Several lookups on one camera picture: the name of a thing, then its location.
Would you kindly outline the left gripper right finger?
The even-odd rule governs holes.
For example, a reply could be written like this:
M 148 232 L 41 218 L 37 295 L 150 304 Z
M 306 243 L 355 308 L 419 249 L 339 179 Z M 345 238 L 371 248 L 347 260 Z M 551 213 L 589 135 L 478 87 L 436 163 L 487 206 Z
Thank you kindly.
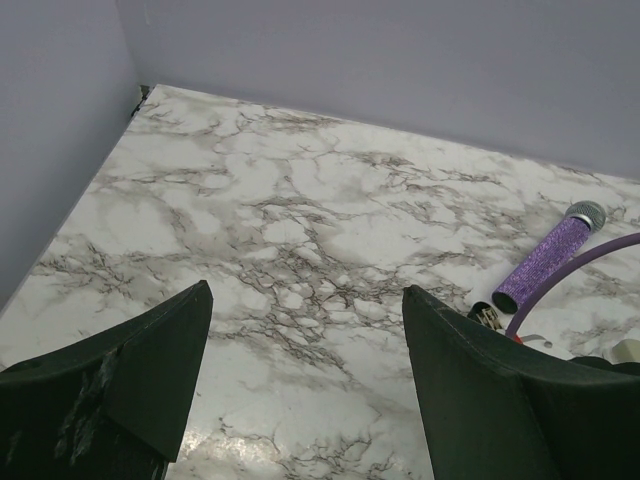
M 547 355 L 418 286 L 402 316 L 436 478 L 638 477 L 637 364 Z

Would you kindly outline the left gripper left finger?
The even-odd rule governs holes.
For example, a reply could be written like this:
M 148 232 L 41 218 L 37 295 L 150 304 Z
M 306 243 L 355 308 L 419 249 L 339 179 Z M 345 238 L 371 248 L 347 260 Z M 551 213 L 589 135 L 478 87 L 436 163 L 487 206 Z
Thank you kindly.
M 1 373 L 4 479 L 162 479 L 177 460 L 212 317 L 201 280 Z

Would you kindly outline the stapler metal base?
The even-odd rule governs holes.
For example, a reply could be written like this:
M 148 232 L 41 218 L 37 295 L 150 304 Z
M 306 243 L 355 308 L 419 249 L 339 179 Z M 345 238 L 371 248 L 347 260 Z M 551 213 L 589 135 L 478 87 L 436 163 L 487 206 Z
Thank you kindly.
M 487 302 L 478 301 L 473 304 L 467 317 L 491 330 L 498 331 L 502 328 L 497 311 Z

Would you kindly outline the purple glitter microphone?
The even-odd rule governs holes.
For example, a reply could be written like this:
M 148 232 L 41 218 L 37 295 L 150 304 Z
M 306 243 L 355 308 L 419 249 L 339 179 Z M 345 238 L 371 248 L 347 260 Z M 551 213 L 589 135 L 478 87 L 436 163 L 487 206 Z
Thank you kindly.
M 584 200 L 572 204 L 564 218 L 494 290 L 491 296 L 494 305 L 503 313 L 515 314 L 605 223 L 606 212 L 598 203 Z

